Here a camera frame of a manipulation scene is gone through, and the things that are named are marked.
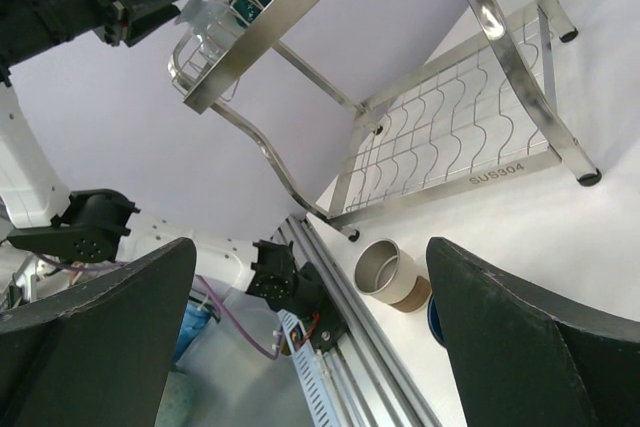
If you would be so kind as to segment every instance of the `purple cable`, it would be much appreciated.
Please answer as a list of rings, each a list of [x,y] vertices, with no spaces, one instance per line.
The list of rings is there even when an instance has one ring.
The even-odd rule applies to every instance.
[[[55,260],[50,259],[49,257],[45,257],[42,254],[37,254],[34,252],[33,255],[35,255],[41,261],[54,266],[56,269],[70,270],[72,272],[103,272],[105,270],[113,270],[113,269],[117,269],[118,267],[122,267],[126,265],[124,262],[114,262],[111,265],[99,265],[94,267],[74,267],[73,265],[56,262]]]
[[[280,355],[280,348],[282,347],[282,338],[284,337],[282,333],[280,333],[280,338],[278,339],[278,342],[277,342],[278,348],[276,349],[276,351],[269,352],[268,350],[265,350],[258,342],[256,342],[253,339],[253,337],[249,335],[249,333],[246,330],[244,330],[242,325],[240,325],[240,322],[238,322],[238,320],[233,316],[233,314],[229,311],[229,309],[227,309],[227,307],[224,305],[220,297],[216,295],[216,293],[213,291],[213,289],[208,284],[208,282],[204,280],[204,278],[201,275],[196,275],[196,278],[200,281],[200,283],[204,286],[204,288],[207,289],[207,293],[209,294],[209,297],[211,297],[211,301],[215,304],[215,306],[218,308],[220,313],[226,315],[229,318],[231,323],[236,327],[236,329],[238,329],[238,332],[240,332],[240,335],[242,335],[247,340],[247,342],[249,342],[258,352],[264,355],[267,359],[276,360]]]

